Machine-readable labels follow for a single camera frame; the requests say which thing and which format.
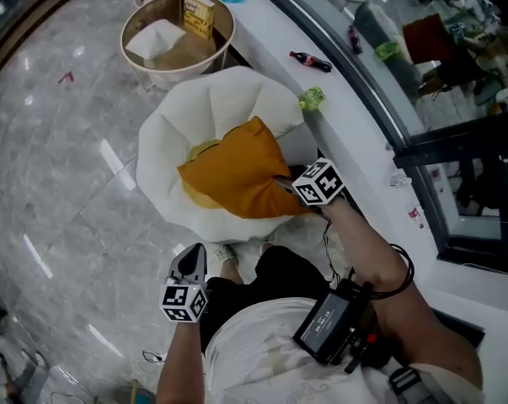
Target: person's right arm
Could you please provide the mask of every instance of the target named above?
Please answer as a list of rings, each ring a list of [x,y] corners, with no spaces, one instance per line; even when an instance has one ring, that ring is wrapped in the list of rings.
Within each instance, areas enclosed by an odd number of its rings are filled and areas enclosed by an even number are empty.
[[[400,255],[341,198],[323,207],[333,222],[349,260],[361,281],[376,291],[397,289],[407,265]],[[412,283],[403,292],[373,301],[382,333],[396,340],[406,364],[431,364],[461,375],[482,389],[482,369],[473,346],[446,329]]]

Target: gray tiled floor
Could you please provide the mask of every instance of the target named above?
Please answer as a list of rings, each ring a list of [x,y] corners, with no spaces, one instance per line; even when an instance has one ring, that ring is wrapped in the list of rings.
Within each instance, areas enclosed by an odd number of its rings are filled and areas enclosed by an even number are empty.
[[[173,249],[199,240],[124,185],[135,176],[137,131],[163,97],[140,91],[120,54],[134,9],[132,0],[72,0],[0,74],[0,301],[10,314],[1,346],[14,373],[21,347],[54,366],[45,401],[51,391],[81,393],[69,375],[101,396],[133,377],[154,390],[159,367],[137,362],[143,349],[165,352],[172,337],[158,287]],[[74,82],[58,83],[67,72]],[[124,163],[117,174],[104,140]],[[329,277],[323,231],[323,220],[303,217],[276,241]],[[258,245],[235,247],[246,279]]]

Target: green bottle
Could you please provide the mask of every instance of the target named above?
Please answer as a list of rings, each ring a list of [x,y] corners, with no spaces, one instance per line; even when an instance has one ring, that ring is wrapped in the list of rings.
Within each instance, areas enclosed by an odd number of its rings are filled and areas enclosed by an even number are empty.
[[[321,88],[311,87],[298,96],[298,106],[307,111],[314,111],[325,99],[325,95]]]

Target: person's left arm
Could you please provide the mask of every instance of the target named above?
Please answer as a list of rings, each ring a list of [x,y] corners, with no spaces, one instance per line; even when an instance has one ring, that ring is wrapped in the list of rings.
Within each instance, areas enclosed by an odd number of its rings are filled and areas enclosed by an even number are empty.
[[[199,323],[178,323],[158,382],[157,404],[205,400]]]

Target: white napkin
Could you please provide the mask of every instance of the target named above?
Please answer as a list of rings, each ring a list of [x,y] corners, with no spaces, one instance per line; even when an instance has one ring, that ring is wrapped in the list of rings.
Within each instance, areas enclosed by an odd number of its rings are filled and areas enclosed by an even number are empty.
[[[137,33],[126,46],[126,49],[144,60],[151,60],[175,46],[185,31],[167,19],[159,19]]]

